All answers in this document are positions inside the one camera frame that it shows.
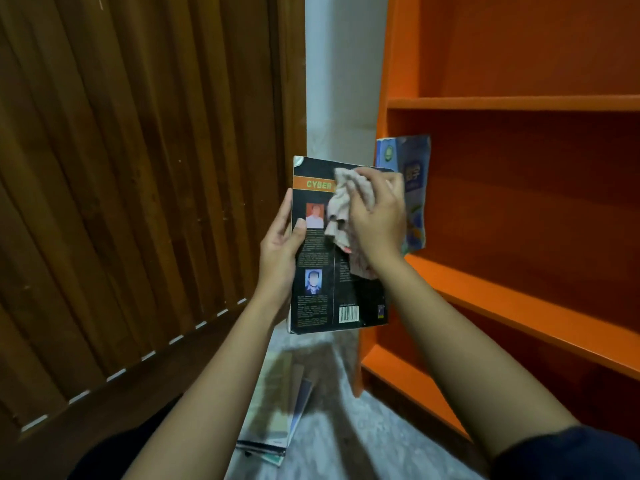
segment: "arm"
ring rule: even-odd
[[[404,261],[399,252],[405,222],[402,176],[371,168],[358,171],[376,192],[371,212],[351,193],[350,218],[358,242],[431,376],[476,444],[495,458],[525,439],[578,425],[540,382]]]
[[[222,479],[236,446],[279,310],[288,310],[295,254],[306,225],[285,233],[291,189],[260,245],[253,298],[196,382],[172,409],[125,480]]]

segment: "forearm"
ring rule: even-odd
[[[277,304],[264,296],[247,304],[218,352],[133,462],[126,480],[224,477],[269,345],[269,318],[277,311]]]
[[[492,458],[526,438],[578,424],[538,380],[404,259],[389,258],[380,268],[385,290],[433,379],[467,432]]]

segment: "person's right arm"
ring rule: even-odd
[[[444,300],[402,258],[404,182],[359,168],[373,184],[368,211],[351,190],[358,243],[416,341],[429,373],[462,425],[490,458],[534,436],[579,425],[523,366]],[[385,179],[391,181],[390,190]]]

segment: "sleeve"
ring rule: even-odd
[[[493,480],[640,479],[640,449],[622,436],[576,426],[523,441],[493,463]]]

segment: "orange banner on book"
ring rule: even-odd
[[[293,188],[296,190],[318,190],[320,192],[334,192],[335,180],[327,178],[293,176]]]

